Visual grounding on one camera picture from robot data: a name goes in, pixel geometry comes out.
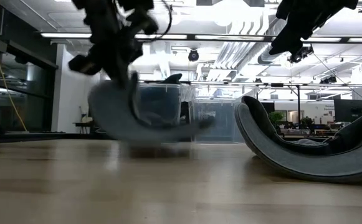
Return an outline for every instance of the wooden floor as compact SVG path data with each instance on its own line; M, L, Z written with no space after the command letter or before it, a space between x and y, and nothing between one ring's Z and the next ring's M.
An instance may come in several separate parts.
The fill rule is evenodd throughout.
M288 179L245 145L0 144L0 224L362 223L362 183Z

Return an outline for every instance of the curved gray cushion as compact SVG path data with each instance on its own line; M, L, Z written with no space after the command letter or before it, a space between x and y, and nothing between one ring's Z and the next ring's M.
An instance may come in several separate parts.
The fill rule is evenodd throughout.
M255 115L258 118L257 122L267 123L264 118L260 119L262 115ZM260 127L246 104L241 103L235 107L235 119L251 150L261 159L287 174L300 179L325 182L344 182L362 178L362 139L357 144L358 147L346 153L333 156L309 156L290 150L289 146L293 146L293 143L279 144L276 138L274 140L274 137L270 135L270 128ZM306 146L296 145L300 149L306 148Z

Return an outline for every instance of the white ceiling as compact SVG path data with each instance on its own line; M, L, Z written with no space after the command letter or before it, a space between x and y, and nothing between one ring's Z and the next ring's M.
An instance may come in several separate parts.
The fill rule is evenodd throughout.
M58 0L0 0L6 9L15 15L24 19L29 24L43 32L89 32L88 27L83 24L85 14L77 11L71 2L57 2ZM226 0L238 4L242 0ZM223 5L218 6L195 6L196 0L185 0L189 7L176 7L178 15L174 16L174 25L171 33L191 33L191 34L226 34L231 30L229 18L237 21L244 8L237 7L234 10L227 9ZM210 10L217 10L216 17L209 17ZM161 30L165 30L168 22L166 11L158 6L152 14L158 20ZM269 11L270 21L274 18L275 10ZM315 35L362 35L362 13L358 10L352 11L343 9L337 15L332 17L328 23L321 28ZM200 53L200 60L197 63L189 63L188 53L179 51L176 55L173 50L168 52L167 60L171 70L192 70L196 71L198 63L215 60L221 51L223 42L197 42L197 41L167 41L167 45L173 47L196 48ZM74 52L86 52L90 44L86 40L72 41L69 49ZM314 44L315 53L329 67L336 68L339 74L348 76L351 74L350 68L357 65L348 63L350 60L362 58L362 45L350 44ZM141 73L153 73L159 70L159 58L155 54L145 52L142 58L139 58L134 67ZM316 58L310 58L309 62L294 65L291 69L284 66L269 66L264 72L268 75L266 78L274 77L276 80L288 81L288 77L294 77L298 81L299 77L314 77L327 71Z

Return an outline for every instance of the glass window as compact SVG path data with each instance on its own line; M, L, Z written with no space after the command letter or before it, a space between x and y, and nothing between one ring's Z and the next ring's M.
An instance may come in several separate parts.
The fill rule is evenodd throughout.
M2 55L2 70L8 86L23 88L35 94L47 94L54 74L11 54Z
M44 130L45 99L10 91L13 102L29 131ZM0 125L6 131L24 131L7 90L0 88Z

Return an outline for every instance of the clear plastic bin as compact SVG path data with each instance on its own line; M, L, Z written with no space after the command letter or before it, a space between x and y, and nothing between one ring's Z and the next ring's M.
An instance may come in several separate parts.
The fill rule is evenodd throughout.
M254 96L258 88L245 86L193 86L190 114L193 120L215 119L215 125L195 136L196 142L239 142L244 140L237 128L234 108L244 95Z
M177 84L141 84L140 111L149 114L147 119L152 124L159 125L157 115L167 124L179 124L181 96L185 88Z

